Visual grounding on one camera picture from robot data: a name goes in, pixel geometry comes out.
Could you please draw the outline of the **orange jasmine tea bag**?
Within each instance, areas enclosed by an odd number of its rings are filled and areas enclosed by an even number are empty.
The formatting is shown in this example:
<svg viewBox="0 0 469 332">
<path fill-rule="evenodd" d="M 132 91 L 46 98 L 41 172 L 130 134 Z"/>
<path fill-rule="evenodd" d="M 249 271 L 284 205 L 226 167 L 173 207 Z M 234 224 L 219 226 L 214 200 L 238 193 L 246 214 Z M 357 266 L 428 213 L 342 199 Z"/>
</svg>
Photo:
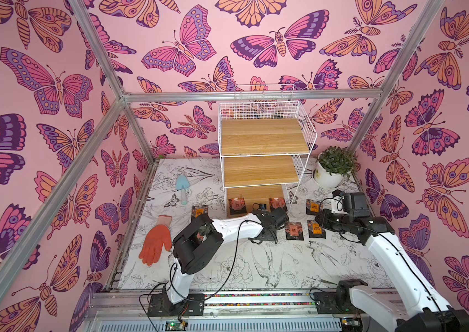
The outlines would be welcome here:
<svg viewBox="0 0 469 332">
<path fill-rule="evenodd" d="M 195 218 L 201 216 L 202 214 L 208 214 L 208 206 L 192 206 L 191 208 L 191 219 L 194 220 Z"/>
<path fill-rule="evenodd" d="M 306 199 L 306 214 L 316 216 L 321 211 L 321 201 Z"/>
<path fill-rule="evenodd" d="M 308 220 L 307 227 L 311 239 L 325 239 L 327 237 L 325 229 L 315 220 Z"/>
</svg>

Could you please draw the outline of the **middle-shelf black tea bag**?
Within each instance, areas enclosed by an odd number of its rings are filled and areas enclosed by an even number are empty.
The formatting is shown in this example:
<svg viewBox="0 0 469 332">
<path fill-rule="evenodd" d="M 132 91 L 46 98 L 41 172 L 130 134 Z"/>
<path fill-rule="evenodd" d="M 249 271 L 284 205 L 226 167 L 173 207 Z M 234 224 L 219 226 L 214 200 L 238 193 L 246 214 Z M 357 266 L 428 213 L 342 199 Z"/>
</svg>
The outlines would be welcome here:
<svg viewBox="0 0 469 332">
<path fill-rule="evenodd" d="M 304 230 L 301 222 L 289 221 L 285 225 L 286 239 L 288 241 L 303 241 Z"/>
</svg>

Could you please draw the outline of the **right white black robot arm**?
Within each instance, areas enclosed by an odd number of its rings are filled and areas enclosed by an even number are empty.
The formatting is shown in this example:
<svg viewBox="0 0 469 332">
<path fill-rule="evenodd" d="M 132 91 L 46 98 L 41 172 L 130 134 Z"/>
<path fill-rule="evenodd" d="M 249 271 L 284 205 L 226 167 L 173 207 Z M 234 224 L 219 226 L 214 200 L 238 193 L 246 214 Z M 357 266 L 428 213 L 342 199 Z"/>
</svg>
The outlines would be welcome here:
<svg viewBox="0 0 469 332">
<path fill-rule="evenodd" d="M 353 306 L 388 331 L 469 331 L 469 314 L 453 308 L 427 281 L 386 218 L 371 215 L 364 193 L 334 190 L 331 198 L 342 210 L 321 207 L 316 222 L 325 230 L 355 235 L 381 264 L 405 307 L 400 310 L 360 279 L 345 279 L 334 296 L 339 309 Z"/>
</svg>

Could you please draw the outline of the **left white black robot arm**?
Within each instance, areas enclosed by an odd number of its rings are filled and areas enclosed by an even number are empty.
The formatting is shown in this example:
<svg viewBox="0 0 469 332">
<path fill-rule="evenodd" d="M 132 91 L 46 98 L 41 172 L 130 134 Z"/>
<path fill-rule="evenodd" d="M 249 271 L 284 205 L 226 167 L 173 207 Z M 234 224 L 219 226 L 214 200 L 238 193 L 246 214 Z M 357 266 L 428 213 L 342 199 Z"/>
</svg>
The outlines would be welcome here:
<svg viewBox="0 0 469 332">
<path fill-rule="evenodd" d="M 173 264 L 169 282 L 151 295 L 147 315 L 169 317 L 177 315 L 201 316 L 211 295 L 191 293 L 194 275 L 202 271 L 223 244 L 249 239 L 254 243 L 278 242 L 277 231 L 289 221 L 286 211 L 279 207 L 271 212 L 255 210 L 231 219 L 212 219 L 202 214 L 190 222 L 173 240 Z"/>
</svg>

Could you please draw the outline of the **right bottom-shelf black tea bag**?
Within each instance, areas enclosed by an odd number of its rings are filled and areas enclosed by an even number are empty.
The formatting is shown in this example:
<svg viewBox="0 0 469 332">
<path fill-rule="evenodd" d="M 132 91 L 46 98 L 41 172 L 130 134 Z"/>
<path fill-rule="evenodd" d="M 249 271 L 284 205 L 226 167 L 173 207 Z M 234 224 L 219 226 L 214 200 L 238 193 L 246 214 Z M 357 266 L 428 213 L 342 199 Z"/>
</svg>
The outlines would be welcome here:
<svg viewBox="0 0 469 332">
<path fill-rule="evenodd" d="M 283 209 L 285 212 L 288 211 L 286 200 L 284 197 L 274 197 L 269 199 L 270 211 L 273 212 L 277 208 Z"/>
</svg>

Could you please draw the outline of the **bottom-shelf black tea bag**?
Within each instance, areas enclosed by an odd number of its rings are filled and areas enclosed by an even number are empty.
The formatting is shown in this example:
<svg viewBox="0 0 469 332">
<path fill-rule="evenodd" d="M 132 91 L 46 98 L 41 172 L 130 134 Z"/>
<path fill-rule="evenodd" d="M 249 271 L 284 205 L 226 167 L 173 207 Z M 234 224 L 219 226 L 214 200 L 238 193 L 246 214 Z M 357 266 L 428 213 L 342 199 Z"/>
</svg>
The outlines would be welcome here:
<svg viewBox="0 0 469 332">
<path fill-rule="evenodd" d="M 241 197 L 229 199 L 228 207 L 230 216 L 247 213 L 245 199 Z"/>
<path fill-rule="evenodd" d="M 283 209 L 285 212 L 288 211 L 286 200 L 284 197 L 274 197 L 269 199 L 270 211 L 273 212 L 277 208 Z"/>
</svg>

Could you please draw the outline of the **bottom wooden shelf board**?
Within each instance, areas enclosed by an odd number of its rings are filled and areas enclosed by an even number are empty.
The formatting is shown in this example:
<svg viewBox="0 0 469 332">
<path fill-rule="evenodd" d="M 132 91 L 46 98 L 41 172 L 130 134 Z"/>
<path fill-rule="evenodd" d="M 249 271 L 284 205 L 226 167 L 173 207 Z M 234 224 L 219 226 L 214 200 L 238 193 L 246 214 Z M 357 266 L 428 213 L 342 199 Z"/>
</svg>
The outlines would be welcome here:
<svg viewBox="0 0 469 332">
<path fill-rule="evenodd" d="M 239 215 L 230 216 L 228 202 L 229 199 L 241 197 L 245 199 L 245 204 L 247 207 L 247 213 L 252 212 L 253 203 L 266 203 L 268 211 L 269 199 L 274 197 L 284 197 L 286 202 L 288 197 L 284 194 L 282 185 L 262 185 L 262 186 L 251 186 L 251 187 L 237 187 L 237 188 L 227 188 L 226 189 L 226 211 L 228 217 L 238 217 Z"/>
</svg>

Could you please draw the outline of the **wooden shelf board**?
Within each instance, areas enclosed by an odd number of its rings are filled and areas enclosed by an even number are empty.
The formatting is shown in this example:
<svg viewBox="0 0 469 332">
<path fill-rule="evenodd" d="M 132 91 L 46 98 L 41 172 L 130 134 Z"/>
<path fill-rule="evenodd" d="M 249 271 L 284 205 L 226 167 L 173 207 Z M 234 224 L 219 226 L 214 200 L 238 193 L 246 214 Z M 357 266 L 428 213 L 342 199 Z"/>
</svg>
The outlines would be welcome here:
<svg viewBox="0 0 469 332">
<path fill-rule="evenodd" d="M 228 217 L 238 217 L 239 215 L 230 216 L 228 202 L 229 199 L 241 197 L 245 199 L 245 204 L 247 207 L 247 213 L 252 212 L 253 203 L 266 203 L 268 211 L 269 199 L 274 197 L 284 197 L 286 202 L 288 197 L 284 194 L 282 185 L 262 185 L 262 186 L 251 186 L 251 187 L 237 187 L 237 188 L 227 188 L 226 189 L 226 211 Z"/>
<path fill-rule="evenodd" d="M 297 183 L 299 180 L 291 156 L 228 157 L 224 159 L 223 174 L 226 188 Z"/>
<path fill-rule="evenodd" d="M 296 119 L 225 120 L 219 132 L 222 156 L 305 154 L 306 139 Z"/>
</svg>

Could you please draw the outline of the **left bottom-shelf black tea bag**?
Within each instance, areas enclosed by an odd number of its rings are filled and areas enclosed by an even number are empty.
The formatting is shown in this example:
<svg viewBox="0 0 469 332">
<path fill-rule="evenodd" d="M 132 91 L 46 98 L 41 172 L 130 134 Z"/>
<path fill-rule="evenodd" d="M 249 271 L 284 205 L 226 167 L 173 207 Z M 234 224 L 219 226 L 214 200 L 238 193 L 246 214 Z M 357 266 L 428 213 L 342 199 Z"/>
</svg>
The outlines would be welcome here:
<svg viewBox="0 0 469 332">
<path fill-rule="evenodd" d="M 230 216 L 247 213 L 245 199 L 241 197 L 229 199 L 228 207 Z"/>
</svg>

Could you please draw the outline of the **middle wooden shelf board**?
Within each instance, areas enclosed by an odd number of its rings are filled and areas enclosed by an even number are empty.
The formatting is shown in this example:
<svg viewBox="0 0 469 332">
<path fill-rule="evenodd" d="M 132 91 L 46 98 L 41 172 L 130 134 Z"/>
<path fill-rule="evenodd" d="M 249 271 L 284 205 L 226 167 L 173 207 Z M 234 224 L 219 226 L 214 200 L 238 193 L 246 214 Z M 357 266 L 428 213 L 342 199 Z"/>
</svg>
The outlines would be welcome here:
<svg viewBox="0 0 469 332">
<path fill-rule="evenodd" d="M 297 183 L 299 180 L 291 156 L 228 157 L 224 159 L 223 174 L 226 188 Z"/>
</svg>

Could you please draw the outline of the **top wooden shelf board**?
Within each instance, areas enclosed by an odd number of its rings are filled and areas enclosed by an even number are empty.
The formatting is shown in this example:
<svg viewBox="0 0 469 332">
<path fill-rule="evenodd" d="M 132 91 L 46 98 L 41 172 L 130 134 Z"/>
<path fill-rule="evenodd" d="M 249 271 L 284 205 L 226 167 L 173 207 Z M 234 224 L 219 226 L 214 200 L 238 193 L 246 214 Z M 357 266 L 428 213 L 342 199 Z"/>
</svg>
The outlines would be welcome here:
<svg viewBox="0 0 469 332">
<path fill-rule="evenodd" d="M 225 120 L 219 132 L 222 156 L 305 154 L 306 139 L 296 119 Z"/>
</svg>

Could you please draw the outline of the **green potted plant white pot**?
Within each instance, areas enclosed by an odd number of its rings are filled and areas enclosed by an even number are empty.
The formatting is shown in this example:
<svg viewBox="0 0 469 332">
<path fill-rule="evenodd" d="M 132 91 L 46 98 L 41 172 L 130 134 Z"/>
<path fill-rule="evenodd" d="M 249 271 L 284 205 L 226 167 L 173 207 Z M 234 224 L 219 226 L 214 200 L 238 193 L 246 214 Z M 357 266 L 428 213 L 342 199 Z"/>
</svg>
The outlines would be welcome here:
<svg viewBox="0 0 469 332">
<path fill-rule="evenodd" d="M 356 173 L 357 156 L 348 149 L 328 147 L 317 157 L 313 179 L 322 188 L 337 188 Z"/>
</svg>

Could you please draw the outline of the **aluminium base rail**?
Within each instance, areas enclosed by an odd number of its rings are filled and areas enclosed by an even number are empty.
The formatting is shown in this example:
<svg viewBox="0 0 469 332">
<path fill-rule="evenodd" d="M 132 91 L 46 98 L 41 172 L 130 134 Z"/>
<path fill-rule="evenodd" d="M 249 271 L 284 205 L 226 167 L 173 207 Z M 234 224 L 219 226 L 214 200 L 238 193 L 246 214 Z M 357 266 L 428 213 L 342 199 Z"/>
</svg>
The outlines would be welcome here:
<svg viewBox="0 0 469 332">
<path fill-rule="evenodd" d="M 81 331 L 385 331 L 360 309 L 321 309 L 314 290 L 226 291 L 158 317 L 145 290 L 98 293 Z"/>
</svg>

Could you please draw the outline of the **aluminium frame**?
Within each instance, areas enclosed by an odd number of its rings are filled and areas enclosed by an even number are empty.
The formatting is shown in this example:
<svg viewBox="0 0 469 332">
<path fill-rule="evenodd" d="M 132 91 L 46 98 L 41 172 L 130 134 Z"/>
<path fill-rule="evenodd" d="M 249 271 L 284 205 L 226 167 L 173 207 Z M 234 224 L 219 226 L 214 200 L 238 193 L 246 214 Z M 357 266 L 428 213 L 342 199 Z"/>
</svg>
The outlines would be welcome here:
<svg viewBox="0 0 469 332">
<path fill-rule="evenodd" d="M 106 72 L 108 83 L 116 95 L 116 101 L 112 104 L 107 116 L 104 116 L 100 124 L 96 127 L 92 138 L 87 142 L 85 148 L 80 152 L 79 157 L 72 163 L 71 168 L 64 174 L 56 188 L 52 191 L 50 198 L 35 213 L 32 223 L 28 226 L 26 233 L 19 240 L 17 247 L 5 260 L 4 266 L 0 268 L 0 303 L 6 296 L 7 291 L 12 287 L 17 279 L 25 261 L 29 258 L 35 246 L 41 241 L 44 232 L 49 227 L 52 217 L 57 213 L 58 208 L 64 202 L 66 195 L 78 182 L 81 175 L 90 163 L 95 151 L 99 148 L 108 131 L 109 125 L 120 113 L 126 113 L 131 126 L 138 137 L 138 142 L 145 152 L 149 153 L 149 147 L 144 138 L 144 134 L 136 121 L 136 117 L 131 110 L 129 103 L 145 102 L 148 99 L 154 101 L 206 101 L 206 100 L 298 100 L 298 99 L 324 99 L 332 97 L 365 97 L 373 98 L 378 102 L 385 100 L 389 94 L 398 75 L 404 69 L 411 54 L 416 50 L 419 42 L 424 37 L 430 24 L 433 22 L 436 13 L 443 7 L 444 1 L 425 1 L 425 7 L 418 16 L 416 23 L 411 27 L 410 34 L 401 51 L 398 59 L 385 78 L 383 85 L 379 89 L 354 90 L 338 89 L 323 91 L 241 91 L 241 92 L 218 92 L 218 93 L 159 93 L 159 94 L 127 94 L 123 91 L 122 85 L 116 77 L 115 71 L 109 63 L 105 50 L 102 48 L 100 38 L 90 20 L 83 1 L 70 2 L 75 18 L 86 33 L 90 45 L 93 47 L 101 68 Z"/>
</svg>

